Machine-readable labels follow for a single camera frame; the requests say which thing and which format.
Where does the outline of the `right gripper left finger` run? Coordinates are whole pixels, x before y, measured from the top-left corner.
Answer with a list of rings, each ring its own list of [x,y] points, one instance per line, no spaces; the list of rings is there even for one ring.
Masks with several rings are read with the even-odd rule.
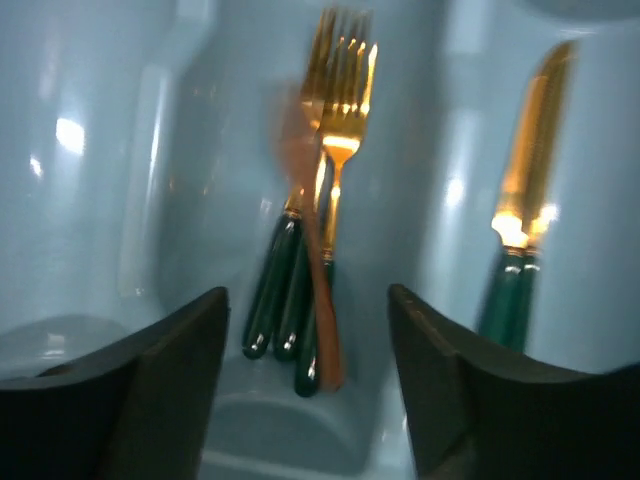
[[[113,337],[79,315],[1,338],[1,475],[5,479],[194,479],[229,326],[213,288],[167,317]],[[65,340],[105,346],[69,359]]]

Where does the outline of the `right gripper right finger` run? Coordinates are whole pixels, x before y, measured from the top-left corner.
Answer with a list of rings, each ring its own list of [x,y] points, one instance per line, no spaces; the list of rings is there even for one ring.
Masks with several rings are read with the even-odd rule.
[[[400,284],[388,319],[421,479],[635,479],[639,368],[588,374],[482,338]]]

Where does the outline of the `gold knife green handle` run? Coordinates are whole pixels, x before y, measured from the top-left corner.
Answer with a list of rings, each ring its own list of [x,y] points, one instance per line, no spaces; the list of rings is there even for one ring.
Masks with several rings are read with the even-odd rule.
[[[524,348],[528,315],[520,312],[524,296],[526,249],[525,194],[531,168],[531,136],[536,108],[523,103],[514,130],[511,153],[501,183],[491,228],[500,240],[478,322],[478,333],[515,351]]]
[[[556,45],[536,74],[535,115],[528,151],[529,172],[522,222],[527,245],[511,313],[513,331],[509,339],[509,347],[518,352],[525,349],[535,282],[541,269],[542,242],[554,217],[553,209],[547,205],[547,190],[577,45],[576,40]]]

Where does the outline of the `rose gold fork all metal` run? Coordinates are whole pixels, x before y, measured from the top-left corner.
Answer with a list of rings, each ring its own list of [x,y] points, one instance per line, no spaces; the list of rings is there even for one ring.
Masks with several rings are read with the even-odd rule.
[[[301,216],[313,282],[320,385],[323,390],[333,393],[343,386],[345,369],[332,294],[321,254],[318,217],[314,211],[320,144],[303,111],[300,86],[287,81],[278,87],[277,93],[275,110],[280,118],[274,136],[275,145],[291,185],[302,192]]]

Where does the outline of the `rose gold fork green handle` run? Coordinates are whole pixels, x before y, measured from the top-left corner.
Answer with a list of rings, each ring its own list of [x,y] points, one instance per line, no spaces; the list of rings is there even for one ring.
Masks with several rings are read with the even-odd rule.
[[[314,36],[310,58],[300,90],[302,110],[316,140],[331,140],[326,134],[333,119],[367,119],[373,79],[362,76],[363,69],[375,70],[377,46],[369,41],[371,30],[369,11],[351,12],[327,8],[322,12]],[[285,206],[285,214],[296,223],[300,239],[297,242],[295,265],[292,267],[285,297],[283,316],[276,337],[275,355],[282,361],[293,359],[302,347],[302,340],[314,338],[315,286],[309,265],[306,227],[309,211],[319,208],[327,169],[327,152],[317,146],[311,166],[314,183],[298,185]]]

